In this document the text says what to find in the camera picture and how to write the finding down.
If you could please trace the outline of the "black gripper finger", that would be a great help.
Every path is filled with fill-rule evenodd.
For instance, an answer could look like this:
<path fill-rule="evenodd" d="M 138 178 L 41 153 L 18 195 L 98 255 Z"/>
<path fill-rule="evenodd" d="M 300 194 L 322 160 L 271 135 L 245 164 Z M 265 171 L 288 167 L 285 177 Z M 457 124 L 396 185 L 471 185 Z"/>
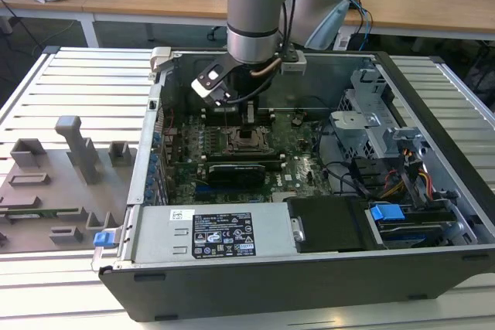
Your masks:
<path fill-rule="evenodd" d="M 241 103 L 241 122 L 244 128 L 251 128 L 257 124 L 258 100 L 251 99 Z"/>

